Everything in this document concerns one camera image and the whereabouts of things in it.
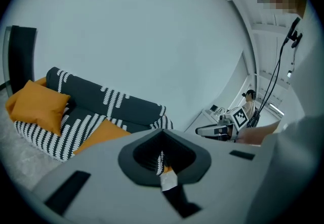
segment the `sofa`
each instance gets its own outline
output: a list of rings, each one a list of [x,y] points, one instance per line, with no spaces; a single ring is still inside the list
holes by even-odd
[[[73,152],[105,119],[130,133],[173,129],[165,106],[92,83],[59,68],[51,68],[46,78],[36,83],[71,96],[61,120],[61,137],[34,123],[14,121],[14,126],[21,137],[59,161],[73,157]],[[18,96],[19,92],[6,103],[9,115]]]

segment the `orange pillow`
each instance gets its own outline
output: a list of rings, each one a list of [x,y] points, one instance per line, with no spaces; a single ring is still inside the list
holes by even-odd
[[[40,84],[42,86],[45,86],[46,87],[46,77],[43,77],[37,81],[35,81],[36,84]],[[15,104],[16,104],[16,101],[20,95],[20,92],[21,90],[19,90],[18,92],[14,93],[12,96],[9,97],[9,99],[6,101],[6,110],[9,114],[9,117],[12,121],[15,121],[15,119],[13,119],[11,117],[11,113],[12,113],[12,110],[14,109],[15,107]]]
[[[118,139],[129,134],[130,133],[128,131],[119,128],[115,124],[105,119],[99,125],[99,127],[91,134],[91,136],[85,142],[83,142],[83,144],[73,153],[76,155],[82,150],[97,143]]]
[[[41,128],[61,136],[61,120],[69,98],[68,95],[29,80],[20,91],[11,118],[36,123]]]

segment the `white ceiling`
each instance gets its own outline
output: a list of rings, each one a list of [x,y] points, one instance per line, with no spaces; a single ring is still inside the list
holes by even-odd
[[[244,13],[247,15],[249,19],[248,23],[250,24],[249,27],[252,29],[256,44],[254,46],[258,58],[256,60],[256,64],[258,64],[256,68],[259,69],[256,72],[256,76],[258,77],[257,93],[258,98],[263,99],[275,65],[279,59],[281,45],[297,15],[283,14],[280,11],[272,10],[266,5],[258,3],[257,0],[239,1],[244,6],[238,7],[238,10],[241,14]],[[273,103],[279,108],[290,85],[287,73],[293,68],[292,62],[294,57],[294,49],[291,48],[291,44],[292,41],[289,41],[283,49],[277,84],[268,100],[269,103]]]

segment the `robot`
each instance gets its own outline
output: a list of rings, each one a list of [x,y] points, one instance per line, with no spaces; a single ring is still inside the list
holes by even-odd
[[[208,139],[235,142],[238,132],[247,125],[248,121],[243,107],[236,107],[220,115],[218,124],[199,127],[195,132]],[[231,137],[228,135],[228,129],[232,129]]]

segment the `white wall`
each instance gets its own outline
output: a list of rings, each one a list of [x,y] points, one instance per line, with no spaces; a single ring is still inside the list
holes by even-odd
[[[255,102],[255,105],[257,108],[260,108],[260,103]],[[264,107],[260,113],[260,119],[258,122],[257,127],[267,126],[272,123],[275,123],[277,121],[280,121],[279,118],[275,117],[272,113],[270,113],[266,107]]]
[[[180,130],[251,48],[226,0],[13,0],[0,43],[8,25],[37,28],[36,79],[57,66],[166,105]]]
[[[219,73],[219,77],[223,77],[226,74],[227,72]],[[239,95],[239,92],[243,84],[245,83],[247,76],[247,68],[243,56],[241,56],[234,72],[232,73],[222,93],[216,99],[214,99],[213,102],[207,106],[207,108],[211,108],[212,104],[214,104],[218,107],[224,107],[225,109],[229,109],[230,105]]]

